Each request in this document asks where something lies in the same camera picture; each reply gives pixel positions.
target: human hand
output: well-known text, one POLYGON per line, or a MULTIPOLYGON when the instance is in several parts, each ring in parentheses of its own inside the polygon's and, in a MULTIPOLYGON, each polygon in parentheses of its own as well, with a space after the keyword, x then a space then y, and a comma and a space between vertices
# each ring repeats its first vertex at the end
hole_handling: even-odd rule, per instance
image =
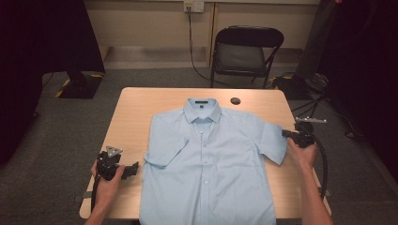
MULTIPOLYGON (((111 207, 112 203, 114 202, 115 195, 117 193, 120 179, 123 175, 125 170, 124 165, 120 165, 115 173, 115 177, 107 181, 103 178, 99 180, 99 185, 97 187, 97 196, 95 202, 95 208, 99 208, 101 211, 107 212, 111 207)), ((96 176, 97 173, 97 161, 94 162, 93 166, 91 167, 91 173, 93 176, 96 176)))
POLYGON ((287 149, 291 152, 298 170, 302 172, 313 167, 319 147, 314 143, 306 148, 300 148, 295 144, 293 139, 288 138, 287 149))

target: wooden table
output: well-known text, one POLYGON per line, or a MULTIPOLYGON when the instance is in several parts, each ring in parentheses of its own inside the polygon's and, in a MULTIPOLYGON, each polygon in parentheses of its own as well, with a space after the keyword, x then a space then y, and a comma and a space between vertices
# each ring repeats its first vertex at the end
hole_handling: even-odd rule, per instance
MULTIPOLYGON (((144 153, 149 126, 154 113, 182 108, 188 98, 216 98, 221 107, 252 112, 270 123, 294 130, 295 120, 283 92, 278 90, 209 89, 209 88, 125 88, 117 103, 102 150, 107 145, 123 149, 120 164, 139 161, 136 176, 121 181, 117 198, 107 218, 138 219, 144 153), (240 98, 233 105, 231 98, 240 98)), ((281 166, 265 159, 276 218, 301 218, 299 174, 289 154, 281 166)), ((93 178, 87 191, 93 187, 93 178)), ((84 199, 80 216, 90 215, 91 199, 84 199)))

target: black stand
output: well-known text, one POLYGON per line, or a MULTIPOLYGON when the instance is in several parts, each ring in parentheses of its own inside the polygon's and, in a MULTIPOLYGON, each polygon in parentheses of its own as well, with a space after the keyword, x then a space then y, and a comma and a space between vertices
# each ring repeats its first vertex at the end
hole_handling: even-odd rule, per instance
POLYGON ((84 75, 69 73, 69 80, 65 82, 61 90, 56 94, 58 98, 92 99, 102 81, 100 75, 84 75))

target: black curtain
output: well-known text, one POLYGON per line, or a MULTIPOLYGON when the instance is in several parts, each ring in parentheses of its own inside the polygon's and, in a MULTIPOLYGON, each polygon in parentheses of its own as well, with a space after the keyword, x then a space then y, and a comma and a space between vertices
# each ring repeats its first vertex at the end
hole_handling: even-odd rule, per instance
POLYGON ((105 73, 83 0, 0 1, 0 164, 32 120, 41 76, 105 73))
POLYGON ((319 72, 398 181, 398 2, 343 1, 319 72))

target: light blue shirt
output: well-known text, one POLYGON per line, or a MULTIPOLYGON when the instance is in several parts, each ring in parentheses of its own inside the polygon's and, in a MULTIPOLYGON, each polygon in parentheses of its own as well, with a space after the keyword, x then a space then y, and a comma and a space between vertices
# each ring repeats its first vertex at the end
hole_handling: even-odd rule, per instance
POLYGON ((276 224, 264 156, 283 161, 282 128, 189 98, 155 114, 145 154, 143 225, 276 224))

